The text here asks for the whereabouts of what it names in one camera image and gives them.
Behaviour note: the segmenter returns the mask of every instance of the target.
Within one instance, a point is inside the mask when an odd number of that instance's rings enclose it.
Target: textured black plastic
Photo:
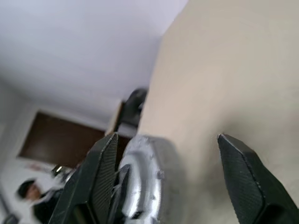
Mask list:
[[[242,141],[219,135],[226,186],[240,224],[299,224],[283,185]]]
[[[49,224],[105,224],[115,180],[118,135],[94,144],[64,187]]]

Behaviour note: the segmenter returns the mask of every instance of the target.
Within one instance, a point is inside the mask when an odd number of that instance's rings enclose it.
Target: white ceiling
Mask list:
[[[187,0],[2,0],[0,76],[30,98],[107,119],[148,86]]]

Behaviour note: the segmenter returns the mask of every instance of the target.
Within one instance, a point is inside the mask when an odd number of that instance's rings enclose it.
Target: black hair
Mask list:
[[[21,199],[24,199],[26,198],[26,194],[27,194],[27,191],[28,189],[30,188],[30,186],[32,184],[35,183],[35,180],[32,179],[32,180],[27,180],[25,181],[24,183],[22,183],[20,186],[19,186],[19,189],[17,190],[17,194],[18,196],[21,198]]]

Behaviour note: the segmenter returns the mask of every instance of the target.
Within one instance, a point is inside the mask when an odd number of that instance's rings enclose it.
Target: silver metal component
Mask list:
[[[125,224],[179,223],[184,189],[183,170],[173,145],[161,138],[135,136],[120,168],[129,165]]]

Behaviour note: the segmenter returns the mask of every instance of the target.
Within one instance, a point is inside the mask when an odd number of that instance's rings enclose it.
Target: black grip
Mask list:
[[[298,208],[258,155],[232,136],[218,136],[226,187],[240,224],[299,224]]]

